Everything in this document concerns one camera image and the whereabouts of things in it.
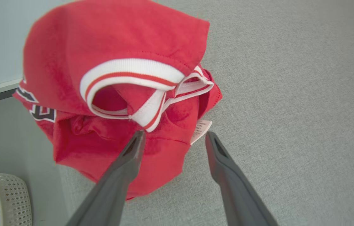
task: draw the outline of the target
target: laundry basket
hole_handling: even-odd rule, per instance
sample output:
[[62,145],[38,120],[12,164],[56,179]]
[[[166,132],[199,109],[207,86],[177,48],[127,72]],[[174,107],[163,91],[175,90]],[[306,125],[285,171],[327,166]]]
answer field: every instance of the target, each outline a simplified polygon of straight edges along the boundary
[[5,173],[0,173],[0,226],[32,226],[26,183]]

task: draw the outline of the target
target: red stripe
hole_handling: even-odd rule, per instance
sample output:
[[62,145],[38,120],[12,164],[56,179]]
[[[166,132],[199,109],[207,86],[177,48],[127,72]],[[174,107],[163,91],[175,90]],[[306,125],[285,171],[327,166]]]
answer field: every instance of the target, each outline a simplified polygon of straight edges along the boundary
[[103,112],[103,111],[102,111],[103,109],[100,109],[100,108],[98,108],[98,107],[96,107],[96,109],[95,109],[95,108],[93,108],[93,109],[96,110],[96,111],[98,111],[98,112],[100,112],[100,113],[102,113],[102,114],[108,115],[108,116],[128,116],[128,115],[111,115],[111,114],[108,114],[108,113]]
[[109,74],[105,74],[100,76],[99,78],[93,80],[93,82],[90,83],[90,85],[88,86],[88,88],[86,89],[85,92],[85,100],[87,100],[88,98],[88,94],[90,92],[90,90],[92,89],[92,87],[107,78],[113,78],[113,77],[133,77],[133,78],[141,78],[141,79],[146,79],[146,80],[150,80],[150,81],[154,81],[157,83],[162,83],[166,86],[176,86],[178,83],[172,83],[168,80],[162,79],[162,78],[158,78],[158,77],[154,77],[154,76],[150,76],[150,75],[146,75],[146,74],[140,74],[140,73],[109,73]]
[[195,91],[191,91],[191,92],[188,92],[188,93],[181,93],[181,94],[178,94],[175,98],[178,98],[178,97],[182,97],[182,96],[186,96],[186,95],[190,95],[190,94],[193,94],[193,93],[196,93],[196,92],[199,92],[199,91],[202,91],[204,89],[206,89],[207,87],[209,87],[210,85],[207,85],[205,87],[202,87],[200,89],[197,89]]
[[198,73],[200,76],[202,76],[202,74],[201,74],[199,71],[194,70],[194,72],[195,72],[195,73]]
[[163,98],[161,99],[161,104],[160,104],[160,107],[159,109],[157,110],[156,112],[156,115],[153,117],[153,119],[151,120],[151,122],[149,122],[149,124],[147,124],[146,126],[144,126],[144,129],[147,130],[149,127],[151,127],[154,122],[156,121],[157,117],[159,116],[160,114],[160,111],[161,111],[161,107],[163,106],[163,102],[164,102],[164,97],[166,96],[166,93],[164,93],[163,95]]

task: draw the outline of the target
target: red fabric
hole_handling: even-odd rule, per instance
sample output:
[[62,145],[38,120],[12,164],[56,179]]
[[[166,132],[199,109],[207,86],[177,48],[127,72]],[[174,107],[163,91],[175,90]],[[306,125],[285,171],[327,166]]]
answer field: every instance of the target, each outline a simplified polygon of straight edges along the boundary
[[[24,49],[25,78],[14,97],[52,142],[56,163],[73,167],[95,182],[136,130],[155,128],[146,134],[141,169],[127,198],[147,195],[181,173],[197,120],[222,98],[214,84],[207,93],[165,106],[168,100],[210,86],[177,95],[173,87],[179,85],[179,73],[183,77],[196,73],[206,83],[214,82],[199,66],[208,27],[206,21],[145,0],[87,0],[60,6],[33,25]],[[153,70],[98,73],[84,85],[89,73],[103,63],[130,58],[151,60]],[[159,68],[170,74],[164,78],[151,74]],[[129,120],[104,118],[88,107],[90,90],[113,78],[128,79],[100,86],[92,106],[101,112],[125,109],[119,116]],[[193,77],[184,85],[198,82]],[[162,104],[145,109],[156,92]],[[140,110],[153,115],[145,126],[130,117]]]

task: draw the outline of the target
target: gray carpet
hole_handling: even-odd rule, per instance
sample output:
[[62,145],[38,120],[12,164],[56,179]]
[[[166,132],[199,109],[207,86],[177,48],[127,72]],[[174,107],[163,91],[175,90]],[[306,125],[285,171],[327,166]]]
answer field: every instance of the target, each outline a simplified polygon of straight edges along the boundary
[[[280,225],[354,225],[354,1],[161,0],[211,23],[213,121]],[[61,167],[72,213],[92,184]],[[126,204],[122,225],[226,225],[204,140],[184,172]]]

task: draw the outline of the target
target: white wall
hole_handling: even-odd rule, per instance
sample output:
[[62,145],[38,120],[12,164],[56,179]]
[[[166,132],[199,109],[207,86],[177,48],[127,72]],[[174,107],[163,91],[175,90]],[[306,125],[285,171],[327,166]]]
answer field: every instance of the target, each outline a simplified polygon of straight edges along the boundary
[[22,78],[22,49],[33,22],[70,1],[0,0],[0,87]]

